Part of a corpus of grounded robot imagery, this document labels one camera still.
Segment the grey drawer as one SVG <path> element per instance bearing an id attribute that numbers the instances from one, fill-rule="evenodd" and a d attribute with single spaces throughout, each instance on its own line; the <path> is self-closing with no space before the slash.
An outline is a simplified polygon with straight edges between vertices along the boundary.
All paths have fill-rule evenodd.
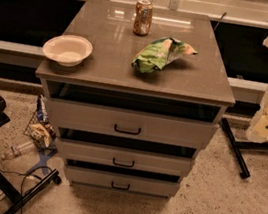
<path id="1" fill-rule="evenodd" d="M 57 140 L 60 156 L 65 159 L 89 163 L 113 165 L 176 176 L 186 176 L 192 166 L 189 158 L 172 158 L 166 154 L 159 155 L 127 149 L 115 149 L 71 141 Z"/>
<path id="2" fill-rule="evenodd" d="M 70 183 L 86 184 L 121 191 L 137 192 L 162 197 L 171 197 L 177 193 L 180 186 L 176 182 L 163 182 L 157 179 L 145 179 L 132 175 L 119 175 L 100 170 L 88 170 L 71 166 L 64 167 L 65 176 Z"/>
<path id="3" fill-rule="evenodd" d="M 46 99 L 53 127 L 78 129 L 147 142 L 205 148 L 217 124 L 105 107 L 61 99 Z"/>

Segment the grey drawer cabinet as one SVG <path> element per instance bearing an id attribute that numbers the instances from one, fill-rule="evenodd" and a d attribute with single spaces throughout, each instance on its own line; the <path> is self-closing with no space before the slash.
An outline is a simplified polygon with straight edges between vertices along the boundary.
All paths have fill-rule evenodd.
<path id="1" fill-rule="evenodd" d="M 93 53 L 72 68 L 43 61 L 36 74 L 42 82 L 45 100 L 55 98 L 218 125 L 226 108 L 235 100 L 208 17 L 156 9 L 150 33 L 143 37 L 132 30 L 134 8 L 114 1 L 86 1 L 66 30 L 90 40 Z M 132 66 L 136 53 L 151 41 L 167 36 L 190 44 L 197 55 L 182 56 L 162 71 L 138 72 Z M 184 157 L 192 160 L 192 166 L 203 149 L 54 128 L 57 140 L 64 142 Z M 170 181 L 179 186 L 187 176 L 61 158 L 64 167 Z"/>

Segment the black stand base right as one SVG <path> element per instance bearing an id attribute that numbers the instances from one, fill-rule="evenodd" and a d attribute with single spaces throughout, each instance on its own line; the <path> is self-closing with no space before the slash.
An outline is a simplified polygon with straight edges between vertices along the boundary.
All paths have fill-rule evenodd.
<path id="1" fill-rule="evenodd" d="M 231 145 L 232 151 L 235 154 L 236 160 L 238 162 L 238 165 L 240 167 L 240 177 L 241 179 L 248 179 L 251 177 L 251 174 L 249 172 L 249 169 L 247 168 L 246 162 L 243 159 L 242 151 L 243 150 L 255 150 L 255 151 L 268 151 L 268 142 L 266 143 L 256 143 L 256 142 L 237 142 L 237 140 L 234 138 L 235 136 L 232 133 L 231 127 L 229 125 L 229 122 L 226 120 L 226 118 L 223 118 L 221 120 L 221 127 L 222 130 L 225 132 L 225 135 L 227 136 L 227 139 L 229 140 L 229 144 Z"/>

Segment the green chip bag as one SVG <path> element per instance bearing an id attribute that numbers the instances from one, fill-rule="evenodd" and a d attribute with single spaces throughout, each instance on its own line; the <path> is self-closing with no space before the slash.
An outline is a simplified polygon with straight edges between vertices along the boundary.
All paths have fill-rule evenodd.
<path id="1" fill-rule="evenodd" d="M 154 40 L 137 53 L 132 60 L 132 66 L 140 73 L 148 74 L 161 71 L 170 62 L 180 59 L 182 56 L 196 54 L 197 50 L 190 44 L 175 38 L 163 37 Z"/>

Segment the orange soda can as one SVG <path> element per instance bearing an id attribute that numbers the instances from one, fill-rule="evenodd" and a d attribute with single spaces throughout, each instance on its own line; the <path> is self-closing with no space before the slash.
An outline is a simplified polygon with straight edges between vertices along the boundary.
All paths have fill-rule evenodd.
<path id="1" fill-rule="evenodd" d="M 152 22 L 153 6 L 149 0 L 138 0 L 136 2 L 136 14 L 133 31 L 136 35 L 148 35 Z"/>

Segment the white bowl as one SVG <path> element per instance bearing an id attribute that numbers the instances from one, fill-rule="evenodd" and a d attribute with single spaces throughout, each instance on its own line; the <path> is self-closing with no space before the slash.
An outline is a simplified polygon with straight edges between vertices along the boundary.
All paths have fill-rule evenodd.
<path id="1" fill-rule="evenodd" d="M 79 65 L 92 53 L 92 44 L 84 37 L 62 35 L 49 39 L 42 46 L 43 53 L 51 61 L 64 67 Z"/>

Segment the clear plastic bottle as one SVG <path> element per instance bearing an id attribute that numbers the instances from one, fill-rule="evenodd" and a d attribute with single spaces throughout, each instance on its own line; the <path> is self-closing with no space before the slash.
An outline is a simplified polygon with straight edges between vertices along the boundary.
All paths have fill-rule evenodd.
<path id="1" fill-rule="evenodd" d="M 29 153 L 31 150 L 35 149 L 35 145 L 32 141 L 24 142 L 21 145 L 10 146 L 10 149 L 2 154 L 2 159 L 11 160 L 22 156 L 23 154 Z"/>

